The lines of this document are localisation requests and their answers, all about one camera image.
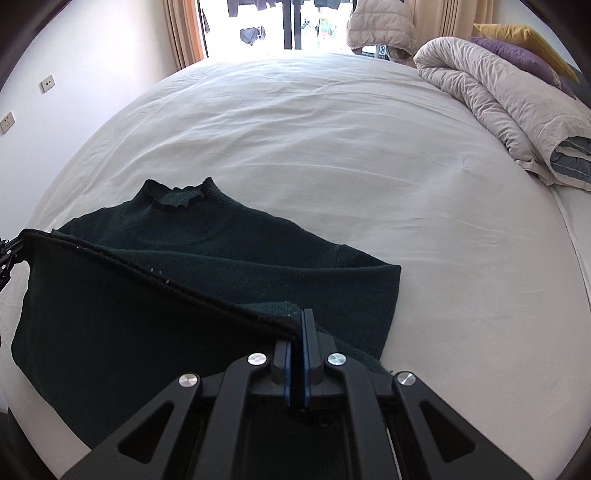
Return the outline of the dark green knit sweater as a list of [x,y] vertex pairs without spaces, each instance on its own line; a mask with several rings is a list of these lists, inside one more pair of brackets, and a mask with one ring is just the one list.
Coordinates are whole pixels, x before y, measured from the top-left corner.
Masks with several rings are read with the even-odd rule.
[[300,342],[304,310],[377,369],[402,272],[211,179],[149,180],[127,202],[20,239],[30,274],[12,356],[89,447],[184,373]]

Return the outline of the white bed mattress sheet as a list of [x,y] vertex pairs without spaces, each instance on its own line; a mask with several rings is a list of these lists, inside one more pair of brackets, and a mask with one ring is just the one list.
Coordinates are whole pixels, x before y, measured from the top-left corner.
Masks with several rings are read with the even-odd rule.
[[57,228],[147,179],[206,178],[246,206],[399,264],[384,366],[410,370],[537,479],[590,427],[590,196],[526,173],[407,67],[290,53],[205,60],[53,163],[56,117],[1,139],[1,233]]

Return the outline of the beige curtain far side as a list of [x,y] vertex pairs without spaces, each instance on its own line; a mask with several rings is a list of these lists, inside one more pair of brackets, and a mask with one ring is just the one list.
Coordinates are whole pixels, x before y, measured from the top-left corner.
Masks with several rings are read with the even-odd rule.
[[163,0],[164,19],[177,70],[206,57],[204,27],[197,0]]

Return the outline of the black framed balcony window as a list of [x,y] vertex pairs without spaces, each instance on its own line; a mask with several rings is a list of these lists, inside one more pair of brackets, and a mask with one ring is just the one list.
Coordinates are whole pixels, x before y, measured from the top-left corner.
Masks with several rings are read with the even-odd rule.
[[199,1],[208,57],[345,53],[353,1]]

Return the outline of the folded grey beige duvet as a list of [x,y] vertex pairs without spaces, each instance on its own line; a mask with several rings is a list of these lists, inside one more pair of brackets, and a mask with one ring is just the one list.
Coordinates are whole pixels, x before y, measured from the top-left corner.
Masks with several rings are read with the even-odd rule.
[[546,185],[590,190],[590,109],[467,40],[439,37],[414,62],[420,77],[467,106],[524,170]]

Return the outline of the purple cushion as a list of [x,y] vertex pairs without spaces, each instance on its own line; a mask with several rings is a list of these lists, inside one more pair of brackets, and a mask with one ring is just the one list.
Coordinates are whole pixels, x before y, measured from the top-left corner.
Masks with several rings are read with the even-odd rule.
[[519,69],[538,77],[547,84],[558,88],[570,97],[575,97],[571,88],[559,76],[559,74],[545,60],[535,53],[525,48],[499,40],[470,37],[469,41],[498,55]]

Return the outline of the beige puffer vest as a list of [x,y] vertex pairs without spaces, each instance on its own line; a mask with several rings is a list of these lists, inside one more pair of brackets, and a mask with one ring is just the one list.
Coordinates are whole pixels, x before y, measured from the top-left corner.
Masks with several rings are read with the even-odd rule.
[[418,37],[412,8],[399,0],[356,2],[346,26],[346,42],[356,54],[365,47],[384,46],[390,61],[414,67]]

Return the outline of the mustard yellow cushion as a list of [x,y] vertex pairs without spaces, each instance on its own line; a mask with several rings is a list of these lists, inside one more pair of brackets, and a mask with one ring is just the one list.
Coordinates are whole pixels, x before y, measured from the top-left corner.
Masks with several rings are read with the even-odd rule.
[[474,43],[487,48],[507,60],[533,60],[536,55],[556,74],[579,82],[575,71],[563,57],[536,30],[518,24],[475,23],[479,37]]

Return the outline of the white wall socket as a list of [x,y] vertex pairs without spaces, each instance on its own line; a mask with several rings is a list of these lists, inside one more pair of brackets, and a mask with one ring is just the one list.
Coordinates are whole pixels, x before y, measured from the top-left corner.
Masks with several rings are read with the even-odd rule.
[[52,75],[49,75],[40,82],[41,90],[43,93],[47,93],[55,86],[55,81]]

